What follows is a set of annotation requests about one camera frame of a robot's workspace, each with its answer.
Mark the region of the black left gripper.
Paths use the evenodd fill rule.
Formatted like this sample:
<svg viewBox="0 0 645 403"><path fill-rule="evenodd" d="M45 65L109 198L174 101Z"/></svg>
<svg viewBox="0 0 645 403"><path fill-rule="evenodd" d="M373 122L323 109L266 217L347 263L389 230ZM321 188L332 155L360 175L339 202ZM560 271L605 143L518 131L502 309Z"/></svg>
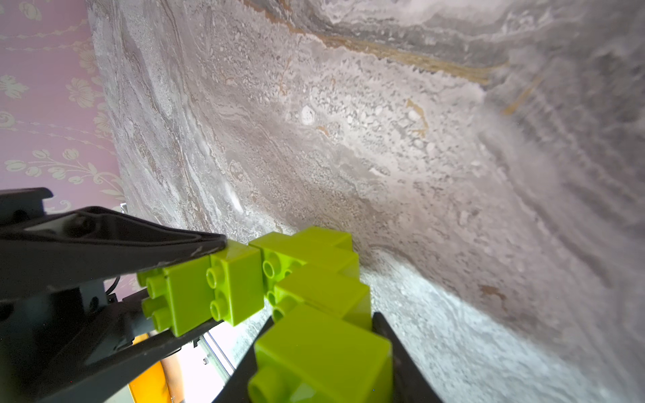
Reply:
<svg viewBox="0 0 645 403"><path fill-rule="evenodd" d="M106 208L45 215L51 196L1 193L1 400L104 402L218 322L134 344L153 323L140 302L110 304L102 280L214 254L227 238Z"/></svg>

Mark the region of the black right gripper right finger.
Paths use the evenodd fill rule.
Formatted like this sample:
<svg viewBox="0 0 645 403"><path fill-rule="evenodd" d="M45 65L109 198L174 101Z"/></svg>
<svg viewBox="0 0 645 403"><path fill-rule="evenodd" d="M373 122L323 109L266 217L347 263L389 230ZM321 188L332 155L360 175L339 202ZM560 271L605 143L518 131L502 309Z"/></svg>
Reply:
<svg viewBox="0 0 645 403"><path fill-rule="evenodd" d="M381 312L373 314L372 327L374 333L388 339L392 345L393 401L399 403L443 403Z"/></svg>

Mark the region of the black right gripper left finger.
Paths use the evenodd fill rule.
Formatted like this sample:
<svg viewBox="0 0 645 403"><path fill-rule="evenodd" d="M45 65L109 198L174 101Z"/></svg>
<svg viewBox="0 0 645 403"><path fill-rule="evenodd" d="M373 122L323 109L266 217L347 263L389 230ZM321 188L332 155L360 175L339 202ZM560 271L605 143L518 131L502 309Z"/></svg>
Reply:
<svg viewBox="0 0 645 403"><path fill-rule="evenodd" d="M258 369L255 358L255 342L273 325L273 319L268 318L245 353L240 365L213 400L213 403L251 403L248 384Z"/></svg>

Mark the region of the long green lego brick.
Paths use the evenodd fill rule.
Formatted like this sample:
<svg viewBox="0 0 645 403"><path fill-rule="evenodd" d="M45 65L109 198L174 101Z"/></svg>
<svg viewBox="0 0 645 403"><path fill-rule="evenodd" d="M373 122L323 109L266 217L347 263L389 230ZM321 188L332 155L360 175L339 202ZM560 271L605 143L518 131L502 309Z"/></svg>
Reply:
<svg viewBox="0 0 645 403"><path fill-rule="evenodd" d="M294 235L268 233L250 242L260 250L265 297L279 322L299 305L372 329L371 290L359 280L350 233L310 227Z"/></svg>

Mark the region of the orange snack bag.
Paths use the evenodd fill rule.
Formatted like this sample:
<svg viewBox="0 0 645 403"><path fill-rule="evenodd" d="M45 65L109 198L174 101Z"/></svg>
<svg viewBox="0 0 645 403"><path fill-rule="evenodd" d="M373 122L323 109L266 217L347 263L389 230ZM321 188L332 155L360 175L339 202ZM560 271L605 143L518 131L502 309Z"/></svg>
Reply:
<svg viewBox="0 0 645 403"><path fill-rule="evenodd" d="M129 382L129 391L134 403L172 403L166 373L161 362L152 365Z"/></svg>

